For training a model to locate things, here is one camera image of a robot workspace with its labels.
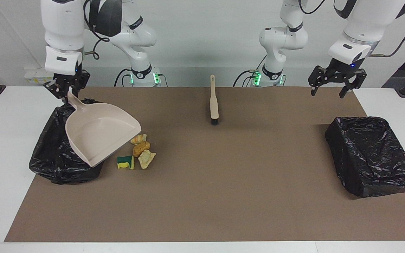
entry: green led light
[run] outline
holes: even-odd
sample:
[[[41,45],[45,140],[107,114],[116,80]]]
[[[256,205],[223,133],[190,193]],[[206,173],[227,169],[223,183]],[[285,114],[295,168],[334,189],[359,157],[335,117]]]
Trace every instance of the green led light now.
[[[256,76],[254,77],[254,85],[259,86],[260,80],[262,79],[262,74],[260,74],[259,72],[256,72],[255,74]]]
[[[279,86],[284,86],[286,80],[287,80],[287,76],[281,75],[281,79],[279,80]]]
[[[157,75],[156,73],[154,73],[154,78],[156,80],[156,84],[158,84],[160,82],[160,78],[159,75]]]

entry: dustpan handle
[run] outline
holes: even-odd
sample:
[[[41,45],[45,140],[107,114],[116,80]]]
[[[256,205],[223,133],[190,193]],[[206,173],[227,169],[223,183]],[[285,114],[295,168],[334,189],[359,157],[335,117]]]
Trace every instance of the dustpan handle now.
[[[68,92],[68,102],[76,110],[82,110],[85,106],[84,103],[82,103],[76,96],[73,95],[73,93],[71,93],[71,91]]]

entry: green sponge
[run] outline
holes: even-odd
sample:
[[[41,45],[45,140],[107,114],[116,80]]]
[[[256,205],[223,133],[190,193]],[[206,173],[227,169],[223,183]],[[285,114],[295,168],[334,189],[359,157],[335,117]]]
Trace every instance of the green sponge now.
[[[130,170],[134,169],[134,157],[133,156],[122,156],[117,157],[118,169],[129,168]]]

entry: brush handle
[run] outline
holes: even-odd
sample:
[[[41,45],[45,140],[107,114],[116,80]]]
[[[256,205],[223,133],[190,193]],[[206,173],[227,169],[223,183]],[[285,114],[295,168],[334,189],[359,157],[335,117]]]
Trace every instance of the brush handle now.
[[[218,119],[218,100],[217,95],[215,94],[215,76],[210,76],[210,117],[212,119]]]
[[[212,96],[216,96],[216,94],[215,94],[215,75],[210,76],[210,93]]]

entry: food scrap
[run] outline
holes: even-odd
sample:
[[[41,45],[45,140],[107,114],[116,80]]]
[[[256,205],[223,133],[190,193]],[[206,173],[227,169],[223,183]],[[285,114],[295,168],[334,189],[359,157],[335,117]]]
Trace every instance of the food scrap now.
[[[134,144],[134,145],[138,145],[138,144],[140,144],[140,142],[146,141],[146,136],[147,136],[147,135],[145,135],[145,134],[135,136],[132,140],[130,140],[130,142],[131,142],[132,144]]]
[[[142,154],[140,154],[139,161],[140,166],[143,170],[146,170],[148,168],[149,164],[153,161],[155,156],[156,153],[151,153],[149,150],[145,150],[142,152]]]
[[[132,151],[133,156],[139,157],[140,154],[142,154],[143,151],[150,149],[151,144],[148,141],[141,141],[137,145],[134,146],[134,149]]]

